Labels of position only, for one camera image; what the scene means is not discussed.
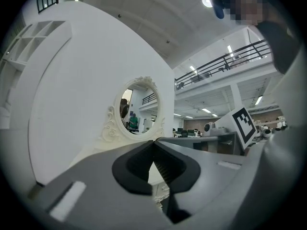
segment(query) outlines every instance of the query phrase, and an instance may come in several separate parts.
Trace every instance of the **ceiling light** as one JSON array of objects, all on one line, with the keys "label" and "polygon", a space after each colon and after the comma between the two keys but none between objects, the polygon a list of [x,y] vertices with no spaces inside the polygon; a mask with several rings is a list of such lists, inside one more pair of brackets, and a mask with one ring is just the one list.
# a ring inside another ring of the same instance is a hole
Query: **ceiling light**
[{"label": "ceiling light", "polygon": [[202,109],[203,111],[207,112],[207,113],[211,113],[209,110],[207,110],[206,108]]},{"label": "ceiling light", "polygon": [[257,100],[257,102],[256,102],[255,105],[258,105],[258,104],[259,104],[259,102],[261,101],[262,97],[263,97],[262,95],[258,97],[258,100]]},{"label": "ceiling light", "polygon": [[212,4],[210,2],[210,0],[201,0],[203,5],[205,5],[208,8],[212,8]]},{"label": "ceiling light", "polygon": [[190,66],[190,68],[197,74],[197,71],[195,70],[193,66]]},{"label": "ceiling light", "polygon": [[230,46],[230,45],[228,45],[228,46],[227,46],[227,48],[228,48],[229,53],[231,53],[231,52],[232,52],[232,48],[231,48],[231,46]]}]

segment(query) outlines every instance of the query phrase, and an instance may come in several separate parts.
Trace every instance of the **wall shelf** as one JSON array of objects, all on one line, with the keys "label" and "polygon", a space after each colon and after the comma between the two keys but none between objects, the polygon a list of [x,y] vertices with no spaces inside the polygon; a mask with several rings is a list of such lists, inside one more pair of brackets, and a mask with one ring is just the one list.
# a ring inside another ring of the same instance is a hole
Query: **wall shelf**
[{"label": "wall shelf", "polygon": [[[26,72],[25,75],[29,75],[29,72],[34,71],[30,75],[35,75],[37,71],[39,71],[39,69],[32,69],[37,67],[35,66],[35,63],[40,59],[40,57],[43,57],[43,59],[45,59],[45,57],[41,55],[48,55],[50,50],[52,52],[52,48],[54,47],[53,44],[58,45],[58,43],[56,43],[56,40],[51,39],[48,44],[49,46],[45,45],[43,51],[41,50],[39,54],[36,54],[35,58],[31,58],[31,56],[40,47],[41,43],[64,22],[65,21],[43,21],[25,27],[15,37],[15,39],[8,47],[6,54],[4,54],[4,56],[2,57],[0,61],[0,107],[6,109],[10,114],[10,117],[8,117],[9,121],[6,118],[5,122],[0,124],[1,128],[10,128],[12,116],[14,117],[11,110],[14,110],[14,107],[17,109],[21,108],[19,102],[23,101],[25,93],[22,94],[22,97],[19,96],[17,102],[14,96],[16,94],[19,95],[20,92],[23,91],[22,87],[18,87],[17,83],[20,81],[24,82],[24,80],[22,80],[24,72]],[[67,28],[68,26],[70,27],[69,23],[63,27],[63,31],[65,31],[65,28]],[[58,33],[62,34],[61,37],[66,38],[66,36],[63,36],[63,32],[61,30],[58,31]],[[57,36],[57,34],[55,34],[54,36],[60,42],[62,41],[61,39],[59,39],[59,36]]]},{"label": "wall shelf", "polygon": [[8,60],[8,63],[18,71],[23,71],[26,63]]},{"label": "wall shelf", "polygon": [[31,28],[28,29],[26,33],[24,33],[23,37],[36,36],[41,30],[43,30],[50,23],[51,21],[43,21],[34,24],[33,26],[31,26]]},{"label": "wall shelf", "polygon": [[41,30],[37,36],[49,36],[55,29],[62,25],[64,21],[53,21],[47,25],[43,30]]},{"label": "wall shelf", "polygon": [[12,50],[9,51],[7,59],[12,61],[17,60],[20,54],[27,47],[27,45],[31,40],[32,40],[31,38],[19,39],[18,42],[15,44],[15,46],[12,48]]},{"label": "wall shelf", "polygon": [[27,47],[22,51],[18,57],[18,61],[27,62],[37,47],[42,43],[44,37],[35,37],[28,43]]}]

